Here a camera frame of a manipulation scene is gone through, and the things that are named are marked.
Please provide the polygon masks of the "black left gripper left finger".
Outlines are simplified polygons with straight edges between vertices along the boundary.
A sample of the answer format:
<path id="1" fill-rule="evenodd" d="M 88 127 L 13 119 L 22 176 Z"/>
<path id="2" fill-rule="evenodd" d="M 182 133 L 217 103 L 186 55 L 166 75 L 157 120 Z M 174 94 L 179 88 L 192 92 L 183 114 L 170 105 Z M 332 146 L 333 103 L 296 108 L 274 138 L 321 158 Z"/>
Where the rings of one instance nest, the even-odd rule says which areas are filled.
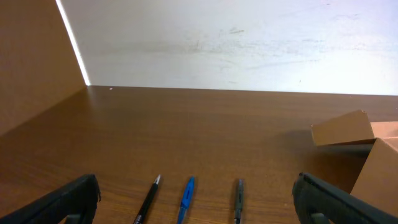
<path id="1" fill-rule="evenodd" d="M 101 200 L 98 181 L 85 174 L 1 218 L 1 223 L 93 223 Z"/>

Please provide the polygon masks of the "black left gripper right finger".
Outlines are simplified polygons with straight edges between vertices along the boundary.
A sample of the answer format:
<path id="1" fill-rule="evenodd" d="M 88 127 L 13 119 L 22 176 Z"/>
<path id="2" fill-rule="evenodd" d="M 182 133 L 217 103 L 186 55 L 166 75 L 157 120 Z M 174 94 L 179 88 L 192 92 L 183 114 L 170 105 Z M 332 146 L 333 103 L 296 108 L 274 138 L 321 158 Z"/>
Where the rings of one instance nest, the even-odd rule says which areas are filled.
<path id="1" fill-rule="evenodd" d="M 397 217 L 306 172 L 298 175 L 292 195 L 300 223 L 397 224 Z"/>

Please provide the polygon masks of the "brown cardboard box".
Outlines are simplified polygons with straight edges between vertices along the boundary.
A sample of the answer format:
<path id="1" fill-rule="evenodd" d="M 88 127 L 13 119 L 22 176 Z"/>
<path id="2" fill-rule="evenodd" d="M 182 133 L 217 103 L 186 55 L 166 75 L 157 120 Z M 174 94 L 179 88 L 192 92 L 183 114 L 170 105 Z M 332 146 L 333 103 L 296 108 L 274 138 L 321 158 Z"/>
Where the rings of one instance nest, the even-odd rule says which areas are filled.
<path id="1" fill-rule="evenodd" d="M 366 161 L 350 194 L 397 216 L 397 121 L 370 121 L 356 110 L 311 125 L 317 147 L 364 154 Z"/>

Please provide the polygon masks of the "black marker pen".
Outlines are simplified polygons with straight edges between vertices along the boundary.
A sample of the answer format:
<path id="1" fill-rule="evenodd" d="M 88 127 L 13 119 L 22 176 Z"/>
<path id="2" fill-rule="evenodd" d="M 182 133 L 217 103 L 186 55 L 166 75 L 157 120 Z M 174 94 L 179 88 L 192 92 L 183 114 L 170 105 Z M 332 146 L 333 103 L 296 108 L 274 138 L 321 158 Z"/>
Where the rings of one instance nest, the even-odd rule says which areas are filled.
<path id="1" fill-rule="evenodd" d="M 160 179 L 161 179 L 161 175 L 159 174 L 156 177 L 154 183 L 151 185 L 150 190 L 149 190 L 148 194 L 146 195 L 146 198 L 145 198 L 136 218 L 133 221 L 133 224 L 143 224 L 144 223 L 146 216 L 149 212 L 151 203 L 156 195 L 157 189 L 159 188 Z"/>

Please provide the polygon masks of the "dark grey pen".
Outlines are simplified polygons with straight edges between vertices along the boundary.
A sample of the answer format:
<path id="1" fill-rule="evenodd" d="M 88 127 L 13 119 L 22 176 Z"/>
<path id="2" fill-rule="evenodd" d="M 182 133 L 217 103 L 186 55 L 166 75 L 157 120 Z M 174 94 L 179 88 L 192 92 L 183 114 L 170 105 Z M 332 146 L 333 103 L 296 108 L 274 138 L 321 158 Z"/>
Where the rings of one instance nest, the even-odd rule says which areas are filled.
<path id="1" fill-rule="evenodd" d="M 234 224 L 241 224 L 243 212 L 243 199 L 244 199 L 244 184 L 243 180 L 239 179 L 236 186 L 236 196 L 234 204 Z"/>

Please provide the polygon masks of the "blue pen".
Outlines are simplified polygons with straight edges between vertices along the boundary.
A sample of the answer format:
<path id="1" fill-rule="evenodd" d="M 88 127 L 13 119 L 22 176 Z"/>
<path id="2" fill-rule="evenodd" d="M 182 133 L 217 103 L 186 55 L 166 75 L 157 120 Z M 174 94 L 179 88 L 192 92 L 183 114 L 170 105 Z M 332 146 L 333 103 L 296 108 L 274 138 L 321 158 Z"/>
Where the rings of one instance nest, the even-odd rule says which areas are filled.
<path id="1" fill-rule="evenodd" d="M 191 176 L 185 187 L 183 197 L 181 199 L 180 209 L 178 212 L 177 224 L 182 224 L 187 210 L 190 207 L 192 196 L 195 188 L 195 178 Z"/>

